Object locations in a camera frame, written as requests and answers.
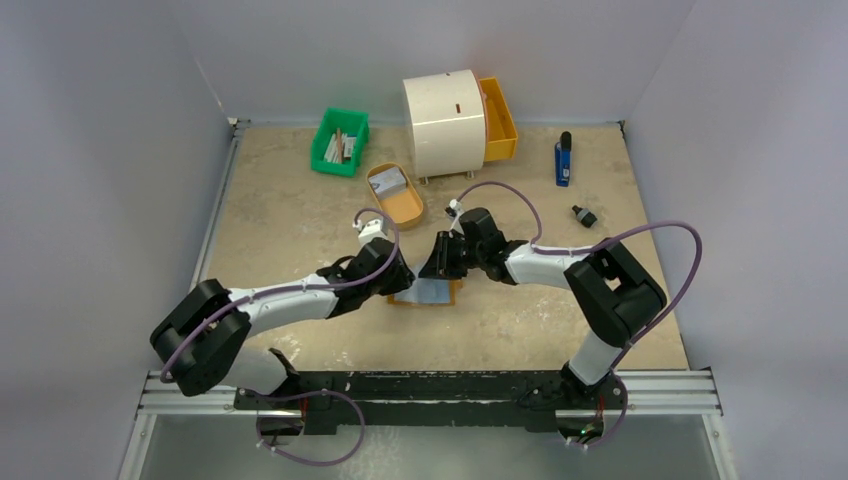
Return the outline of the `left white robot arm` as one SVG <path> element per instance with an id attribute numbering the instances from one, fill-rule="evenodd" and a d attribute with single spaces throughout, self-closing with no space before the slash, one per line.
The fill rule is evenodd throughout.
<path id="1" fill-rule="evenodd" d="M 345 315 L 373 296 L 408 289 L 414 280 L 398 245 L 384 238 L 297 281 L 228 289 L 217 279 L 204 280 L 150 335 L 163 362 L 160 379 L 187 397 L 226 385 L 257 392 L 272 408 L 287 408 L 298 395 L 291 363 L 281 353 L 250 352 L 245 342 L 297 322 Z"/>

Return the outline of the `orange card holder wallet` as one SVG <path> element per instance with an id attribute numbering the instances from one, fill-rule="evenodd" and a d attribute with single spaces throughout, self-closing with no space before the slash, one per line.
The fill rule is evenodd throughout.
<path id="1" fill-rule="evenodd" d="M 416 279 L 409 289 L 389 295 L 387 302 L 407 307 L 453 306 L 462 287 L 462 280 Z"/>

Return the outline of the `orange oval tray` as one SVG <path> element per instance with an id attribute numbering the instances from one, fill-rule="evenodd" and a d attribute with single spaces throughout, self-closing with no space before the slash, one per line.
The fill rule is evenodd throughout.
<path id="1" fill-rule="evenodd" d="M 396 195 L 378 199 L 369 185 L 368 177 L 392 166 L 399 167 L 406 176 L 407 188 Z M 423 201 L 401 165 L 393 162 L 379 164 L 368 171 L 366 182 L 379 209 L 390 216 L 400 230 L 409 230 L 421 222 L 425 211 Z"/>

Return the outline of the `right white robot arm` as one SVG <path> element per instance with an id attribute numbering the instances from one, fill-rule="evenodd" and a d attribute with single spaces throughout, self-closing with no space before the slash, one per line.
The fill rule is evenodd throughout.
<path id="1" fill-rule="evenodd" d="M 616 242 L 592 253 L 544 255 L 527 240 L 508 240 L 485 208 L 464 212 L 436 235 L 418 276 L 459 280 L 472 269 L 507 285 L 543 285 L 573 293 L 589 325 L 561 370 L 561 392 L 576 407 L 596 399 L 601 382 L 635 335 L 667 306 L 654 278 Z"/>

